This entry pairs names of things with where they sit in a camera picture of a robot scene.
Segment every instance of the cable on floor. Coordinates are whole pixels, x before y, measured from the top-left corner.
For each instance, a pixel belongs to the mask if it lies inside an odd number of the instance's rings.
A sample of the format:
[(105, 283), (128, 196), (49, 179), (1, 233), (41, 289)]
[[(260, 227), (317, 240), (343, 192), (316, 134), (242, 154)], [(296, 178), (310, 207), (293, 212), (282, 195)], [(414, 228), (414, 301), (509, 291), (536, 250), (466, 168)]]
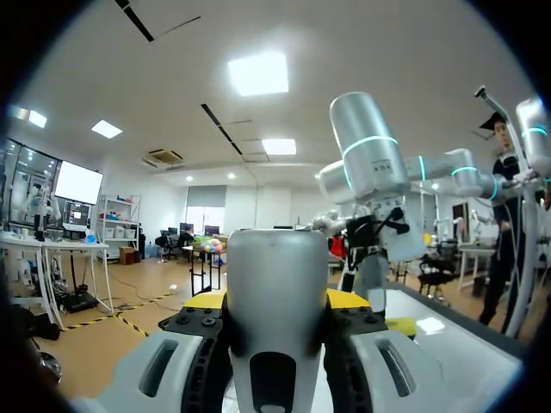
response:
[(177, 309), (174, 309), (174, 308), (167, 307), (165, 305), (160, 305), (157, 301), (153, 301), (152, 298), (142, 297), (141, 295), (139, 295), (138, 288), (134, 284), (131, 284), (129, 282), (125, 282), (123, 280), (119, 280), (119, 278), (114, 276), (114, 275), (111, 275), (111, 278), (115, 278), (121, 284), (124, 284), (125, 286), (129, 286), (129, 287), (133, 288), (134, 293), (136, 294), (136, 297), (138, 297), (139, 299), (143, 299), (144, 301), (149, 301), (149, 302), (155, 303), (158, 307), (164, 308), (165, 310), (176, 311), (176, 312), (180, 311), (180, 309), (177, 310)]

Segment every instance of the ceiling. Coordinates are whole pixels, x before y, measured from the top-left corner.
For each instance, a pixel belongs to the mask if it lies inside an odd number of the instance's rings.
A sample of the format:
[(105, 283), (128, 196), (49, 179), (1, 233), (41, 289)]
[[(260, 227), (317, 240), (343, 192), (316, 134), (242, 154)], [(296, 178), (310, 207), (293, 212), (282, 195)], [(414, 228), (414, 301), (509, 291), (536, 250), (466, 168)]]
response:
[[(316, 185), (315, 172), (339, 159), (328, 109), (340, 94), (372, 94), (405, 157), (467, 147), (480, 160), (488, 159), (492, 142), (471, 131), (492, 111), (473, 98), (475, 90), (485, 84), (511, 112), (533, 94), (506, 45), (460, 0), (134, 0), (130, 6), (155, 40), (116, 2), (94, 2), (14, 102), (44, 114), (46, 127), (15, 120), (10, 137), (32, 133), (80, 157), (113, 154), (136, 163), (147, 151), (172, 149), (184, 156), (186, 170), (155, 175), (177, 186), (191, 175), (193, 185)], [(240, 96), (227, 62), (266, 51), (286, 55), (289, 92)], [(113, 139), (93, 133), (100, 119), (123, 133)], [(297, 154), (254, 155), (264, 138), (295, 139)], [(229, 172), (235, 180), (228, 181)]]

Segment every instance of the person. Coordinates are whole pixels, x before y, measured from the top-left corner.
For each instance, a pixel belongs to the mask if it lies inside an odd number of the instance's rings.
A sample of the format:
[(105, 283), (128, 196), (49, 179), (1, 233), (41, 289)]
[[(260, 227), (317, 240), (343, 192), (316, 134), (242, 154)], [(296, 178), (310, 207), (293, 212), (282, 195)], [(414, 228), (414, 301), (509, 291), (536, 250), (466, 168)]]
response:
[[(492, 173), (502, 175), (507, 180), (513, 179), (513, 176), (519, 172), (518, 160), (505, 119), (496, 112), (481, 128), (494, 131), (502, 150), (493, 165)], [(519, 211), (519, 208), (522, 208), (522, 199), (519, 200), (518, 198), (509, 199), (504, 205), (494, 206), (493, 208), (494, 218), (499, 226), (499, 236), (496, 251), (492, 255), (490, 263), (490, 284), (486, 291), (484, 310), (480, 314), (479, 321), (488, 325), (495, 316), (499, 300), (505, 289), (505, 283), (511, 279), (511, 274), (515, 268), (515, 247), (517, 247), (518, 276), (512, 277), (502, 333), (506, 332), (511, 321), (517, 302), (518, 283), (523, 272), (525, 234), (522, 209)]]

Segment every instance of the window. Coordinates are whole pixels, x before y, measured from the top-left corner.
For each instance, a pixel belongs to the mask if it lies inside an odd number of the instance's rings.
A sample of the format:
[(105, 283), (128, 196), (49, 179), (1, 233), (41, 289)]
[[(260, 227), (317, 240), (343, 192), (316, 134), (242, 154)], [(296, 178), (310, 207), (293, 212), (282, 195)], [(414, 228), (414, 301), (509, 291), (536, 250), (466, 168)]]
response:
[(188, 206), (186, 209), (186, 222), (193, 224), (194, 233), (202, 234), (205, 225), (218, 226), (220, 233), (224, 232), (225, 208), (215, 206)]

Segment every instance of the square ceiling light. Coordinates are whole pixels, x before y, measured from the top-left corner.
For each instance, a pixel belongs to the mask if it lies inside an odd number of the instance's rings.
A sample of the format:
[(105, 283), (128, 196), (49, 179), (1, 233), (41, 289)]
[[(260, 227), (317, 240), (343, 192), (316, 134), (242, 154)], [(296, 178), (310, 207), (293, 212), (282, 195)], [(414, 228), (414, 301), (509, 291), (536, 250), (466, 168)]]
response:
[(283, 53), (263, 53), (229, 62), (230, 78), (241, 96), (289, 92)]
[(46, 126), (47, 120), (48, 118), (46, 116), (39, 114), (34, 110), (31, 110), (28, 114), (28, 121), (36, 125), (37, 127), (44, 128), (44, 126)]
[(94, 131), (95, 133), (99, 133), (100, 135), (106, 137), (107, 139), (111, 139), (122, 132), (121, 129), (111, 125), (109, 122), (106, 122), (105, 120), (100, 120), (99, 122), (97, 122), (92, 127), (92, 131)]
[(268, 155), (296, 155), (294, 139), (263, 139), (262, 145)]

